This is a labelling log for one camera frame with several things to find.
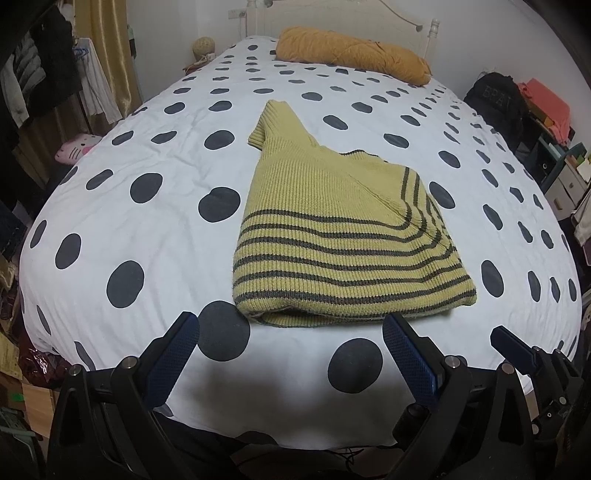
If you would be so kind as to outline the orange bolster pillow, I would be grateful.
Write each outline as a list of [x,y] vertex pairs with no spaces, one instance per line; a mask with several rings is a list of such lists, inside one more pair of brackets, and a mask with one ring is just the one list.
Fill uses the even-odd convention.
[[281,31],[276,57],[370,70],[417,86],[426,85],[432,76],[428,62],[407,48],[303,26]]

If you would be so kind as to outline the gold curtain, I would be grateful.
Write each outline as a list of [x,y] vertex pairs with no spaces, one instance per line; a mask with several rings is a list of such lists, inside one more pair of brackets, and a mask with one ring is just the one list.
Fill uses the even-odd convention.
[[75,30],[94,44],[115,103],[123,117],[140,106],[124,0],[75,0]]

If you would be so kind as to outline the black backpack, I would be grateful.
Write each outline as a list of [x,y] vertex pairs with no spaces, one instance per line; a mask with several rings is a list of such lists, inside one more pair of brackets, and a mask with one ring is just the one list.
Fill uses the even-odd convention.
[[468,91],[464,102],[502,135],[512,152],[518,148],[529,109],[511,76],[485,74]]

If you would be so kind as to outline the white hanging shirt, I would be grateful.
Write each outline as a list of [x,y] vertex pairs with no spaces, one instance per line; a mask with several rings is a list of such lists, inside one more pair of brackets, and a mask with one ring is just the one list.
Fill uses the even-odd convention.
[[82,86],[81,101],[85,113],[90,116],[103,115],[109,125],[116,124],[122,119],[122,115],[92,40],[79,38],[73,52]]

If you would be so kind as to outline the white bed headboard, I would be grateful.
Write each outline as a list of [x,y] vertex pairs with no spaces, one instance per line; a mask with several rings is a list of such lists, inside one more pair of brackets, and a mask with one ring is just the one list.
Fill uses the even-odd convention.
[[437,19],[415,17],[393,1],[291,0],[246,3],[247,35],[276,38],[283,29],[291,26],[332,30],[358,38],[397,44],[432,62],[440,22]]

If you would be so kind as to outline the teal drawer cabinet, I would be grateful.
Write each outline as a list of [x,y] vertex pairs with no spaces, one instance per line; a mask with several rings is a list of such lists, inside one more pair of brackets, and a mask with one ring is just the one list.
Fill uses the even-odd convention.
[[550,202],[565,200],[575,209],[587,192],[588,184],[577,171],[577,161],[587,150],[578,143],[568,150],[548,143],[543,137],[538,140],[538,160],[545,172],[540,188]]

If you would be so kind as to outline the white polka dot duvet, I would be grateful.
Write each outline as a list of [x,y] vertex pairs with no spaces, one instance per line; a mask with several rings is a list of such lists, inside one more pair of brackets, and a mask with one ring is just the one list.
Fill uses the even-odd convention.
[[182,312],[200,338],[162,412],[291,448],[389,444],[412,397],[382,321],[280,327],[246,317],[233,256],[270,100],[339,153],[415,170],[438,206],[477,300],[408,319],[447,354],[495,368],[491,331],[573,355],[580,287],[565,236],[501,134],[437,81],[276,57],[250,37],[162,91],[68,172],[20,259],[33,343],[89,370],[141,353]]

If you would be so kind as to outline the pink cat plush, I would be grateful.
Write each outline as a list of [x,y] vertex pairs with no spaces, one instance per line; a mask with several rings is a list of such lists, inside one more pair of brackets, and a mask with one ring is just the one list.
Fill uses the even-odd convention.
[[75,165],[83,156],[93,149],[102,137],[81,133],[66,141],[56,152],[54,159],[64,165]]

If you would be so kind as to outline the yellow striped knit cardigan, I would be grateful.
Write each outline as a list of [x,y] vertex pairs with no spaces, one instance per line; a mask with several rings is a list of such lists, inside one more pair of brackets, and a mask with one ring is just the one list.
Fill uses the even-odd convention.
[[266,103],[249,145],[259,162],[232,270],[243,315],[311,327],[475,304],[476,286],[415,170],[322,146],[283,101]]

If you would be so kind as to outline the hanging dark clothes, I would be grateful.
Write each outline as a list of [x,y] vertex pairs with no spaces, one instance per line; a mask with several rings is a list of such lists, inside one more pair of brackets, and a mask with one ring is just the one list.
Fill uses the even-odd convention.
[[81,89],[73,27],[52,5],[19,36],[1,66],[1,125],[13,136]]

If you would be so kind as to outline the red plastic bag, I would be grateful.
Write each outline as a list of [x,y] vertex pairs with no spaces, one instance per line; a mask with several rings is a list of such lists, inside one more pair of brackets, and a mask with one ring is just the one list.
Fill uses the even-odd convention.
[[50,390],[62,386],[71,367],[60,355],[41,352],[34,347],[19,349],[18,365],[30,384]]

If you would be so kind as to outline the coral pink folded cloth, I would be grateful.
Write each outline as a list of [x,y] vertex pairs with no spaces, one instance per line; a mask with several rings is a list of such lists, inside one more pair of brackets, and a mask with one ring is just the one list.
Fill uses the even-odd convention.
[[539,80],[517,84],[520,93],[534,116],[551,132],[554,139],[566,145],[570,142],[570,107]]

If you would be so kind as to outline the round woven lamp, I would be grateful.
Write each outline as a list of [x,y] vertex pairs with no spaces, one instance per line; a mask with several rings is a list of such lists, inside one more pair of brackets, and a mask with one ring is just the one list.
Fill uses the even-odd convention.
[[192,43],[191,51],[197,61],[211,58],[215,55],[215,42],[208,36],[199,37]]

